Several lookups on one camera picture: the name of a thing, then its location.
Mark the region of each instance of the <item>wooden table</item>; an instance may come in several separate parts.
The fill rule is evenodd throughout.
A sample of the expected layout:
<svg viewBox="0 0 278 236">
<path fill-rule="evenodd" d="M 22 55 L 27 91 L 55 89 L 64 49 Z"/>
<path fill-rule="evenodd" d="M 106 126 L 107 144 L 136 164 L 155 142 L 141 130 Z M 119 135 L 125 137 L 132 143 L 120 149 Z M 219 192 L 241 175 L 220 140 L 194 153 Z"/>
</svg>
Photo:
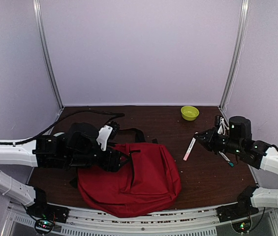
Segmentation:
<svg viewBox="0 0 278 236">
<path fill-rule="evenodd" d="M 89 107 L 67 107 L 61 117 Z M 220 115 L 217 107 L 198 107 L 200 115 L 195 121 L 186 121 L 181 117 L 180 107 L 173 106 L 119 106 L 92 107 L 92 109 L 110 112 L 123 112 L 124 118 L 115 120 L 122 129 L 136 127 L 141 129 L 147 142 L 157 138 L 164 144 L 176 160 L 181 176 L 182 191 L 171 209 L 186 209 L 227 204 L 236 201 L 237 196 L 248 186 L 254 185 L 254 179 L 248 166 L 239 163 L 231 168 L 220 156 L 206 151 L 200 144 L 195 144 L 187 162 L 183 156 L 196 131 L 212 128 L 214 117 Z M 62 121 L 53 133 L 66 132 L 74 122 L 88 122 L 100 128 L 109 117 L 92 113 L 80 113 Z M 117 135 L 114 142 L 133 143 L 134 134 Z M 69 182 L 76 177 L 75 169 L 35 168 L 30 185 L 42 188 L 51 203 L 88 207 L 77 189 Z"/>
</svg>

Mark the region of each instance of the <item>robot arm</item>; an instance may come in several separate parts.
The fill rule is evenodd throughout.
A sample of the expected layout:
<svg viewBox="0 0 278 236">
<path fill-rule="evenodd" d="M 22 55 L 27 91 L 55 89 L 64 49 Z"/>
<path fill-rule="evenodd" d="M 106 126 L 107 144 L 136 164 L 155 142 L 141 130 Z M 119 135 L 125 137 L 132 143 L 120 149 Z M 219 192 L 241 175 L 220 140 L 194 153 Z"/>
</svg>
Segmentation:
<svg viewBox="0 0 278 236">
<path fill-rule="evenodd" d="M 194 135 L 208 151 L 215 154 L 231 153 L 256 169 L 278 174 L 278 147 L 252 140 L 251 123 L 244 117 L 229 119 L 229 135 L 221 132 L 216 118 L 215 127 Z M 220 221 L 228 221 L 257 213 L 258 207 L 278 208 L 278 189 L 249 186 L 238 197 L 238 203 L 219 207 Z"/>
<path fill-rule="evenodd" d="M 0 164 L 61 169 L 98 165 L 105 171 L 116 172 L 128 161 L 123 153 L 107 146 L 118 129 L 119 125 L 113 121 L 99 131 L 91 124 L 75 123 L 68 132 L 58 136 L 0 140 Z M 1 170 L 0 192 L 26 206 L 32 216 L 66 221 L 67 208 L 47 204 L 43 190 L 20 183 Z"/>
</svg>

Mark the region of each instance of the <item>yellow bowl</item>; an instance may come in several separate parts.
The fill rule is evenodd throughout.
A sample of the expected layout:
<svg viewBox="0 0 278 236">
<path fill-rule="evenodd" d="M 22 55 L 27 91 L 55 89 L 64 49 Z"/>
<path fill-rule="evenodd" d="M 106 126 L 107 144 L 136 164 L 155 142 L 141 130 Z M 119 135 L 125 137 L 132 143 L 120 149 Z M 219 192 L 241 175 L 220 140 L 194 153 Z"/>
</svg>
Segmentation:
<svg viewBox="0 0 278 236">
<path fill-rule="evenodd" d="M 185 120 L 195 120 L 199 115 L 199 110 L 192 106 L 184 106 L 181 109 L 182 116 Z"/>
</svg>

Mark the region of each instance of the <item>white marker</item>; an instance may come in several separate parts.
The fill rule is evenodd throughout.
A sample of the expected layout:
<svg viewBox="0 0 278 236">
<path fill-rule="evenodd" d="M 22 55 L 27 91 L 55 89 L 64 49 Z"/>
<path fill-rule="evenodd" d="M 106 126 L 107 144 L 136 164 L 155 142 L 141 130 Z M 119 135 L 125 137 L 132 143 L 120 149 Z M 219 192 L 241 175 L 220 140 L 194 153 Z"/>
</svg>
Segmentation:
<svg viewBox="0 0 278 236">
<path fill-rule="evenodd" d="M 234 166 L 233 162 L 231 162 L 231 160 L 228 159 L 228 157 L 227 157 L 223 152 L 220 152 L 220 151 L 219 151 L 218 153 L 228 162 L 228 164 L 229 164 L 231 167 Z"/>
<path fill-rule="evenodd" d="M 191 150 L 192 150 L 193 145 L 195 144 L 195 142 L 196 142 L 196 139 L 192 138 L 191 143 L 190 143 L 190 145 L 189 145 L 189 147 L 187 149 L 187 152 L 186 152 L 186 154 L 185 154 L 185 156 L 183 158 L 184 161 L 187 161 L 187 159 L 189 157 L 189 154 L 191 153 Z"/>
</svg>

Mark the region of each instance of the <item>white wall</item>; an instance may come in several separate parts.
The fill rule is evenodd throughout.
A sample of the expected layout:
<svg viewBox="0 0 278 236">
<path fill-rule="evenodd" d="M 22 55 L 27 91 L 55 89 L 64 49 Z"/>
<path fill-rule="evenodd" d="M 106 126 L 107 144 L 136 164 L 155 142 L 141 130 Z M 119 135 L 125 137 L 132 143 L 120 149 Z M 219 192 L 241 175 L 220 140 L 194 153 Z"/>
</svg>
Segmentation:
<svg viewBox="0 0 278 236">
<path fill-rule="evenodd" d="M 64 105 L 218 105 L 241 1 L 41 1 Z"/>
<path fill-rule="evenodd" d="M 251 1 L 244 49 L 226 115 L 251 120 L 253 138 L 278 146 L 278 1 Z M 278 176 L 256 171 L 263 187 Z"/>
<path fill-rule="evenodd" d="M 35 135 L 54 122 L 57 112 L 32 0 L 0 0 L 0 139 Z M 2 170 L 24 182 L 30 168 Z M 0 224 L 7 204 L 0 195 Z"/>
</svg>

